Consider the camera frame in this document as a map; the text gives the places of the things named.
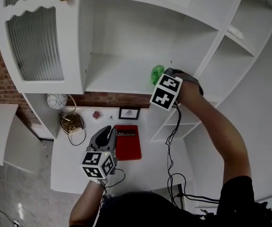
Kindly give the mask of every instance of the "framed picture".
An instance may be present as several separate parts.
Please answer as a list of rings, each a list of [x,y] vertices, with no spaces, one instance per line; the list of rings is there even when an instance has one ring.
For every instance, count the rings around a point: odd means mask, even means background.
[[[139,117],[140,108],[120,108],[119,119],[137,120]]]

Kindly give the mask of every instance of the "white shelving unit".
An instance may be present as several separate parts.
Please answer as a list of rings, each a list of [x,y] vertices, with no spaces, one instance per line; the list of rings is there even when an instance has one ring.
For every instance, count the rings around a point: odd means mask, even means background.
[[[230,25],[243,39],[228,32]],[[151,94],[151,70],[164,65],[198,78],[218,106],[271,33],[272,0],[0,0],[3,59],[55,138],[58,112],[47,108],[46,93]],[[185,137],[200,122],[181,109],[177,136]],[[151,111],[152,139],[162,139],[176,113]]]

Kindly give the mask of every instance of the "white wall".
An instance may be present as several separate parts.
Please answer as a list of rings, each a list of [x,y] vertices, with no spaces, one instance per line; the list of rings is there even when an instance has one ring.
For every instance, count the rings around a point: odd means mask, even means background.
[[[248,74],[219,106],[247,145],[255,198],[272,195],[272,36]],[[203,125],[185,138],[198,195],[218,198],[223,160]]]

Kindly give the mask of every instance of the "floor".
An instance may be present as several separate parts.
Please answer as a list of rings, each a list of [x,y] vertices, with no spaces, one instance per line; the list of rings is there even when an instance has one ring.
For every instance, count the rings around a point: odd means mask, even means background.
[[[42,227],[68,227],[70,212],[80,195],[56,192],[50,189],[53,144],[45,145],[46,147],[42,148],[41,167],[38,175],[26,173],[7,165],[8,195],[16,210],[21,207],[26,208],[37,217]],[[0,166],[0,210],[4,211],[11,219],[16,219],[15,211],[10,205],[5,191],[5,166]],[[175,195],[178,194],[178,187],[175,186],[173,191]],[[154,192],[169,199],[167,189],[159,189]],[[19,214],[26,227],[39,226],[34,217],[24,209],[20,209]],[[0,227],[12,226],[13,224],[0,213]]]

